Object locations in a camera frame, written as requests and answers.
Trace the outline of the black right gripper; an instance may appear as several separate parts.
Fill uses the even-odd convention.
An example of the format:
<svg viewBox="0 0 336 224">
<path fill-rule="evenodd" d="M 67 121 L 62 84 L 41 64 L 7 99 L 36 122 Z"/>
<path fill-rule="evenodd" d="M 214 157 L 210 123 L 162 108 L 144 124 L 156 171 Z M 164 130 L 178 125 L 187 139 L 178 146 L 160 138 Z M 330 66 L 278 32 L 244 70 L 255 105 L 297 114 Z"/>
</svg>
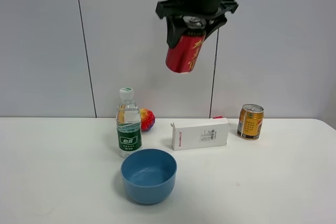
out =
<svg viewBox="0 0 336 224">
<path fill-rule="evenodd" d="M 159 19 L 166 17 L 167 39 L 169 48 L 175 48 L 182 35 L 188 30 L 184 16 L 199 17 L 205 20 L 203 28 L 204 41 L 217 29 L 227 23 L 226 12 L 232 14 L 237 10 L 238 4 L 234 0 L 222 0 L 215 12 L 200 10 L 188 4 L 187 0 L 166 0 L 156 5 L 155 12 Z"/>
</svg>

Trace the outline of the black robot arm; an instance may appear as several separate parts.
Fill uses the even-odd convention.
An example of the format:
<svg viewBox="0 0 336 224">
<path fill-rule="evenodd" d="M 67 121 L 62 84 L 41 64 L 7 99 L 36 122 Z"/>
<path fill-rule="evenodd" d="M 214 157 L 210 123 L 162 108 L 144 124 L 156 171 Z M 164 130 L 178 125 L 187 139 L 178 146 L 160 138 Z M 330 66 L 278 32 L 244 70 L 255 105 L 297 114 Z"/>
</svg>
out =
<svg viewBox="0 0 336 224">
<path fill-rule="evenodd" d="M 170 48 L 175 48 L 188 29 L 184 17 L 199 19 L 200 29 L 208 38 L 227 23 L 225 14 L 233 14 L 237 8 L 234 0 L 165 0 L 157 3 L 155 12 L 159 19 L 166 19 L 166 41 Z"/>
</svg>

